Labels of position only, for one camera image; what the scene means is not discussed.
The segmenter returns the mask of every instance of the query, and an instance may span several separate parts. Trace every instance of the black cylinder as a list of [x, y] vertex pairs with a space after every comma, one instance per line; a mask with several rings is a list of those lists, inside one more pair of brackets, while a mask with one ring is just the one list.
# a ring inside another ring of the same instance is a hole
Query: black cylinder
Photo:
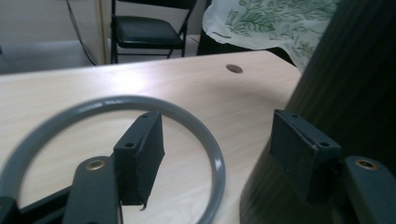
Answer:
[[[286, 109], [343, 157], [375, 159], [396, 175], [396, 1], [342, 1]], [[269, 147], [242, 192], [241, 223], [332, 223], [328, 205], [299, 201]]]

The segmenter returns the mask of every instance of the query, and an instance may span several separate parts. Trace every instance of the chair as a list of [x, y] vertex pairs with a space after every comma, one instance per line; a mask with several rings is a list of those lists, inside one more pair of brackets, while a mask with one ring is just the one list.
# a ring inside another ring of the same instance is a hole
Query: chair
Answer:
[[[184, 57], [188, 20], [196, 0], [119, 0], [158, 7], [172, 7], [186, 10], [186, 16], [177, 32], [172, 25], [163, 20], [120, 16], [116, 14], [116, 2], [111, 6], [111, 63], [119, 62], [119, 55], [162, 55], [169, 58], [174, 49], [181, 49]], [[122, 49], [169, 49], [167, 54], [118, 53]]]

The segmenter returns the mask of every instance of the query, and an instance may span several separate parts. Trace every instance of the gray floor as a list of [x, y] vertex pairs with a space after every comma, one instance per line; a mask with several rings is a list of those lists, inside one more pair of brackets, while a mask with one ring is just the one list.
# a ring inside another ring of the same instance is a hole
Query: gray floor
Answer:
[[[76, 41], [0, 45], [0, 75], [93, 66]], [[196, 36], [188, 36], [186, 57], [196, 55]], [[180, 57], [175, 50], [172, 58]], [[164, 60], [159, 56], [120, 56], [120, 63]]]

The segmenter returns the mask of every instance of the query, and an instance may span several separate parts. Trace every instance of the black cable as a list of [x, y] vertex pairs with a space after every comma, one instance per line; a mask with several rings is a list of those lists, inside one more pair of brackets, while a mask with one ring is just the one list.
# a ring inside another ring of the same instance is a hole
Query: black cable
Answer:
[[92, 57], [92, 54], [90, 53], [90, 51], [88, 50], [88, 48], [87, 48], [87, 46], [84, 44], [84, 42], [82, 42], [81, 33], [79, 32], [78, 24], [77, 24], [76, 18], [75, 18], [75, 16], [74, 16], [73, 10], [72, 10], [72, 8], [70, 7], [70, 2], [69, 2], [69, 0], [66, 0], [66, 3], [67, 3], [68, 11], [69, 11], [70, 20], [71, 20], [71, 22], [72, 22], [72, 24], [73, 24], [73, 27], [74, 27], [75, 31], [76, 31], [76, 35], [77, 35], [77, 37], [78, 37], [78, 41], [79, 41], [79, 43], [81, 44], [82, 49], [84, 50], [84, 53], [85, 53], [85, 55], [87, 56], [87, 58], [88, 58], [88, 60], [90, 61], [90, 63], [91, 63], [92, 65], [96, 66], [97, 63], [96, 63], [95, 59]]

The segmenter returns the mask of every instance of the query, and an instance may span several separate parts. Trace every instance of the light wood tabletop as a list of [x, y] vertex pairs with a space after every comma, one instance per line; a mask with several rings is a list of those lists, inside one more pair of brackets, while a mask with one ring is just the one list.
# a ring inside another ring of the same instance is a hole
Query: light wood tabletop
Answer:
[[[239, 223], [241, 191], [266, 145], [274, 109], [284, 108], [300, 77], [297, 68], [266, 51], [1, 76], [0, 164], [24, 136], [70, 106], [107, 96], [151, 96], [183, 107], [213, 133], [227, 172], [214, 223]], [[29, 168], [20, 206], [69, 186], [80, 162], [109, 156], [142, 113], [95, 116], [57, 135]], [[205, 211], [211, 169], [204, 148], [166, 117], [163, 138], [165, 156], [148, 208], [124, 207], [125, 223], [194, 223]]]

